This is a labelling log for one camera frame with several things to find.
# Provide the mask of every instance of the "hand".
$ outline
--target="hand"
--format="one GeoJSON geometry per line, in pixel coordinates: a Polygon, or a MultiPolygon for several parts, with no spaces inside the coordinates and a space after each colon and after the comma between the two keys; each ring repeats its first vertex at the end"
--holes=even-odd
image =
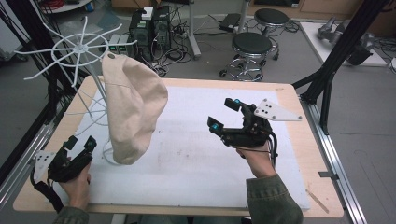
{"type": "Polygon", "coordinates": [[[269,157],[268,141],[262,147],[237,148],[236,152],[244,156],[250,166],[251,172],[257,177],[270,177],[276,175],[269,157]]]}
{"type": "Polygon", "coordinates": [[[76,207],[81,210],[87,208],[90,201],[90,181],[91,175],[88,173],[91,163],[89,163],[79,174],[78,177],[59,183],[69,196],[69,206],[76,207]]]}

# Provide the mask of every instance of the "white bracket with holes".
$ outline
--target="white bracket with holes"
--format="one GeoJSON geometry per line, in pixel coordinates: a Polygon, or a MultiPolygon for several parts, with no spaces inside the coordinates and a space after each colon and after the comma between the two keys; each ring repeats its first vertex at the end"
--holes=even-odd
{"type": "Polygon", "coordinates": [[[35,156],[35,174],[33,175],[33,180],[37,183],[41,180],[43,174],[47,171],[50,163],[55,158],[55,152],[48,152],[40,150],[35,156]]]}
{"type": "Polygon", "coordinates": [[[257,106],[257,109],[254,111],[254,115],[274,121],[300,121],[303,119],[302,116],[296,115],[289,110],[268,101],[267,99],[263,99],[257,106]]]}

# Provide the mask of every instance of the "beige hat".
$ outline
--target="beige hat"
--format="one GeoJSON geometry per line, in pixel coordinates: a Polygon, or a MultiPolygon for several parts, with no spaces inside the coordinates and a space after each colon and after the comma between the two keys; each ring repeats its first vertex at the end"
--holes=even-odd
{"type": "Polygon", "coordinates": [[[156,73],[125,55],[107,52],[102,70],[113,159],[130,165],[149,148],[168,91],[156,73]]]}

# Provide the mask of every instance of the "concrete floor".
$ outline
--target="concrete floor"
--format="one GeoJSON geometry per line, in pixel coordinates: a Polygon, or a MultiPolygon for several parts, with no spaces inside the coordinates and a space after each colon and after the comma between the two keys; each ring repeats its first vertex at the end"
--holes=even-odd
{"type": "MultiPolygon", "coordinates": [[[[122,31],[127,31],[126,14],[108,11],[109,7],[99,7],[93,13],[76,10],[59,15],[59,21],[79,20],[87,15],[96,25],[113,20],[122,22],[122,31]]],[[[195,27],[211,18],[196,20],[195,27]]],[[[220,32],[217,24],[207,22],[201,32],[220,32]]],[[[233,35],[197,35],[202,52],[198,61],[172,64],[166,77],[229,80],[219,77],[234,56],[231,49],[233,35]]],[[[276,40],[281,52],[278,61],[268,60],[265,65],[265,82],[293,83],[316,72],[321,63],[311,49],[304,34],[284,32],[276,40]]],[[[95,66],[100,71],[100,64],[95,66]]],[[[38,78],[22,81],[24,77],[37,72],[34,64],[12,60],[0,68],[0,145],[3,164],[7,155],[21,140],[36,118],[46,99],[46,81],[38,78]]],[[[391,99],[396,95],[396,74],[387,67],[342,66],[333,81],[332,101],[329,116],[329,132],[337,153],[346,170],[347,177],[355,191],[361,209],[368,223],[388,224],[396,220],[396,107],[391,99]]],[[[306,87],[297,90],[303,93],[306,87]]],[[[0,211],[0,223],[50,223],[55,213],[21,213],[12,209],[13,199],[19,188],[0,211]]],[[[90,223],[110,223],[111,215],[92,214],[90,223]]],[[[337,219],[307,218],[304,223],[350,223],[347,216],[337,219]]]]}

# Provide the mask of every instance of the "wooden table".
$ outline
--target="wooden table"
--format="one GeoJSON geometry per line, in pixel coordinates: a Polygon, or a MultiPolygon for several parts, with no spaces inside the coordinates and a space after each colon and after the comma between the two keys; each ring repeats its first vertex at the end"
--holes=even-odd
{"type": "MultiPolygon", "coordinates": [[[[290,84],[231,82],[196,79],[164,78],[166,86],[241,89],[273,91],[279,104],[289,111],[303,116],[300,122],[287,122],[290,141],[294,148],[297,162],[304,179],[304,185],[311,204],[311,209],[304,211],[305,217],[341,217],[344,214],[337,193],[330,178],[321,178],[318,172],[327,171],[320,155],[318,145],[312,134],[309,123],[304,115],[300,101],[294,88],[290,84]]],[[[86,77],[81,89],[89,95],[94,95],[96,86],[91,77],[86,77]]],[[[75,97],[68,111],[84,108],[78,97],[75,97]]],[[[47,151],[57,151],[68,136],[73,135],[80,124],[81,116],[65,116],[51,137],[47,151]]],[[[53,212],[50,203],[27,180],[14,202],[14,209],[25,212],[53,212]]],[[[204,208],[204,207],[170,207],[170,206],[138,206],[115,204],[90,204],[88,212],[119,213],[119,214],[178,214],[178,215],[207,215],[207,216],[248,216],[248,210],[232,208],[204,208]]]]}

